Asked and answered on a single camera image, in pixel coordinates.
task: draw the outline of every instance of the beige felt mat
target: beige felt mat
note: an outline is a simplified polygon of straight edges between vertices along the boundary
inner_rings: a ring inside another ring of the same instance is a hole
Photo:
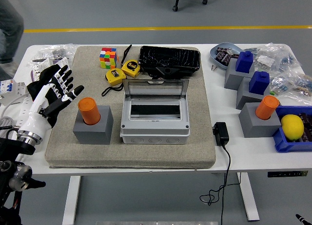
[[[126,47],[116,47],[120,61]],[[132,47],[128,59],[137,59],[140,47]],[[154,168],[207,169],[215,163],[215,138],[209,115],[202,68],[190,77],[187,90],[191,135],[186,145],[124,144],[119,136],[124,92],[101,93],[109,84],[107,69],[99,63],[100,46],[81,46],[75,54],[72,75],[74,86],[84,91],[69,107],[60,112],[45,153],[53,168]],[[150,78],[140,74],[138,78]],[[110,145],[79,144],[73,134],[78,112],[77,104],[84,97],[92,97],[97,105],[111,107],[114,125]]]

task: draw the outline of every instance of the orange cylinder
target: orange cylinder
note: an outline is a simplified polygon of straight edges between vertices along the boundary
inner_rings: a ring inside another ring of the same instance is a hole
[[[80,100],[78,108],[82,115],[83,121],[88,125],[94,125],[101,119],[96,101],[91,97],[85,97]]]
[[[255,110],[255,115],[259,119],[267,120],[278,107],[279,101],[272,95],[265,96]]]

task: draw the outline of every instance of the black power adapter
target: black power adapter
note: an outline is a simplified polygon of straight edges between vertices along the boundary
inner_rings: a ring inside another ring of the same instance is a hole
[[[229,142],[230,138],[225,122],[216,122],[213,126],[213,134],[215,135],[217,146],[225,146]]]

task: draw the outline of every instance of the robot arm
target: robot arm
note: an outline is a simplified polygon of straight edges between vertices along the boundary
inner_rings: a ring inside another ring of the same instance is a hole
[[[35,145],[40,144],[46,131],[51,129],[61,110],[67,107],[84,89],[82,85],[73,88],[67,66],[53,65],[41,72],[39,81],[27,86],[33,99],[27,121],[18,130],[18,139],[0,138],[0,225],[20,225],[21,193],[25,189],[40,188],[45,182],[31,178],[32,169],[17,162],[17,156],[32,155]],[[13,206],[4,204],[11,192],[15,192]]]

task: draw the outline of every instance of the clear box lid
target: clear box lid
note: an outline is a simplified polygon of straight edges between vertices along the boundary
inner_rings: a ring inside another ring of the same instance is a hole
[[[125,79],[123,85],[126,97],[130,98],[185,98],[189,84],[188,79],[154,80],[154,79]]]

